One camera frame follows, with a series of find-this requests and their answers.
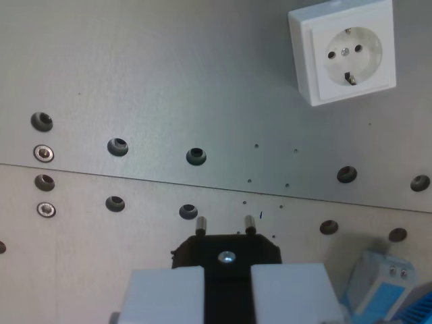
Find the hole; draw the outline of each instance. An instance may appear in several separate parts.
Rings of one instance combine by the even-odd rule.
[[[124,200],[117,196],[108,197],[105,201],[105,206],[114,213],[118,213],[119,211],[123,211],[126,204]]]
[[[112,138],[107,144],[107,149],[112,155],[123,157],[128,153],[129,146],[128,143],[121,138]]]
[[[186,160],[195,166],[202,165],[207,160],[207,154],[201,148],[192,148],[186,153]]]
[[[427,175],[418,175],[411,181],[411,190],[420,192],[426,190],[431,184],[431,179]]]
[[[178,213],[181,218],[191,220],[198,215],[198,209],[194,205],[183,205],[180,207]]]
[[[6,244],[0,241],[0,254],[3,254],[4,252],[6,252]]]
[[[357,170],[355,167],[343,167],[337,173],[336,178],[343,184],[349,184],[357,178]]]
[[[319,231],[324,235],[332,235],[339,229],[338,223],[335,221],[324,221],[319,227]]]
[[[34,113],[30,121],[39,132],[48,132],[53,128],[53,120],[46,113]]]
[[[46,174],[40,174],[35,177],[34,184],[42,191],[52,191],[55,186],[54,179]]]
[[[43,159],[48,159],[50,154],[49,154],[49,151],[46,148],[41,148],[38,151],[38,155],[40,157],[42,157]]]
[[[408,232],[404,228],[395,228],[389,233],[390,242],[401,242],[406,239]]]

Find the power socket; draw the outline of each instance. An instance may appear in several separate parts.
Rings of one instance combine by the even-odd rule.
[[[288,20],[298,90],[312,106],[396,86],[392,0],[331,0]]]

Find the small hole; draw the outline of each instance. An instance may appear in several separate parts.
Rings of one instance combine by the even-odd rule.
[[[202,165],[207,160],[207,154],[201,148],[192,148],[186,153],[186,160],[195,166]]]
[[[431,179],[427,175],[418,175],[411,181],[411,190],[420,192],[426,190],[431,185]]]
[[[198,209],[194,205],[183,205],[178,211],[183,219],[194,219],[198,215]]]
[[[4,252],[6,252],[6,244],[0,241],[0,254],[3,254]]]
[[[42,191],[51,191],[55,187],[54,179],[46,174],[36,176],[34,184]]]
[[[339,229],[338,223],[335,221],[324,221],[319,227],[319,231],[324,235],[332,235]]]
[[[124,200],[117,196],[108,197],[105,201],[105,206],[114,213],[118,213],[119,211],[123,211],[126,204]]]
[[[190,150],[190,154],[193,157],[202,157],[203,155],[203,150],[200,148],[193,148],[192,150]]]
[[[107,144],[108,152],[116,157],[123,157],[129,151],[128,143],[121,138],[112,138]]]
[[[338,171],[336,178],[343,184],[349,184],[357,178],[357,170],[355,167],[343,167]]]
[[[48,132],[53,128],[53,120],[46,113],[34,113],[30,121],[39,132]]]
[[[120,144],[120,145],[126,145],[125,140],[122,140],[121,138],[116,138],[116,139],[115,139],[115,142],[116,142],[117,144]]]
[[[41,148],[38,151],[38,155],[40,157],[42,157],[43,159],[48,159],[49,158],[49,151],[47,149],[45,149],[45,148]]]
[[[50,177],[49,175],[46,175],[46,174],[42,175],[42,180],[48,184],[51,184],[54,182],[53,178]]]
[[[389,233],[390,242],[401,242],[406,239],[408,232],[404,228],[395,228]]]

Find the metal panel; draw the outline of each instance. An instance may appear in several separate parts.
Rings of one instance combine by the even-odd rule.
[[[53,191],[33,184],[41,172],[55,180]],[[208,234],[243,232],[244,216],[254,215],[284,263],[324,263],[338,296],[365,248],[408,259],[420,284],[432,281],[427,213],[4,165],[0,178],[0,240],[7,246],[0,255],[1,323],[107,324],[122,307],[132,270],[170,267],[170,251],[194,233],[195,221],[178,214],[186,203],[207,218]],[[105,207],[111,195],[125,200],[122,212]],[[41,202],[55,205],[54,218],[37,214]],[[324,236],[319,227],[328,219],[339,231]],[[408,238],[391,244],[396,227]]]
[[[394,3],[397,89],[312,108],[286,14],[317,2],[2,1],[0,163],[432,212],[410,189],[432,173],[432,3]],[[113,137],[125,157],[107,152]],[[335,179],[345,165],[350,185]]]

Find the metal pin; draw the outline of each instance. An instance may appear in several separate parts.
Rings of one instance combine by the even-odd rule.
[[[247,215],[244,218],[244,224],[246,226],[246,234],[255,235],[257,233],[257,229],[255,227],[255,220],[253,216]]]
[[[207,220],[204,216],[200,216],[196,219],[196,236],[204,236],[207,230]]]

